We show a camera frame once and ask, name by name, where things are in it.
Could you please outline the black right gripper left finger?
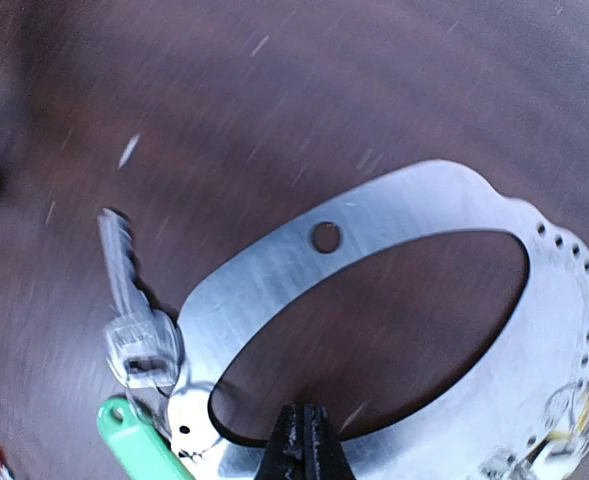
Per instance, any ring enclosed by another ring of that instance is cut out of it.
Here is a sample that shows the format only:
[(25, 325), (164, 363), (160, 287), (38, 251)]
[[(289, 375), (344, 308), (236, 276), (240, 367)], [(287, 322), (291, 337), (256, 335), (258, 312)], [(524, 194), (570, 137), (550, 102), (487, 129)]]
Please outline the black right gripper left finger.
[(256, 473), (257, 480), (303, 480), (304, 407), (284, 406), (275, 422)]

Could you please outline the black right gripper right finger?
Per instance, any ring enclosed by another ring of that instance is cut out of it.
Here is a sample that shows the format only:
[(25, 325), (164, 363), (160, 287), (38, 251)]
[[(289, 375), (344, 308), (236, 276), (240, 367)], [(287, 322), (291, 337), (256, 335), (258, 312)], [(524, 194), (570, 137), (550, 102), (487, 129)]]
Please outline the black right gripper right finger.
[(322, 406), (303, 407), (303, 478), (355, 480), (341, 442)]

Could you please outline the large metal oval keyring plate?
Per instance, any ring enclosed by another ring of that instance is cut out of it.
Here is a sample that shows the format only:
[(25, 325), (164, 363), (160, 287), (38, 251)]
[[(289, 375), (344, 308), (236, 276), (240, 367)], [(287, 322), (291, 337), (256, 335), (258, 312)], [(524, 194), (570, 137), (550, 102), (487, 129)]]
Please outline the large metal oval keyring plate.
[(195, 477), (319, 403), (360, 479), (589, 479), (589, 162), (196, 168), (168, 218)]

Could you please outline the silver key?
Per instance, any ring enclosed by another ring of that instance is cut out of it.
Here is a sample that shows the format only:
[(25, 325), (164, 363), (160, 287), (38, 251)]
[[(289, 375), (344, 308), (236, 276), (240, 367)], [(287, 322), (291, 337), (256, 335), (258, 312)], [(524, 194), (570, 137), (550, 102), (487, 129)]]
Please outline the silver key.
[(126, 219), (105, 209), (98, 216), (98, 227), (115, 306), (115, 318), (104, 328), (107, 363), (125, 387), (171, 387), (178, 380), (182, 359), (178, 329), (137, 285)]

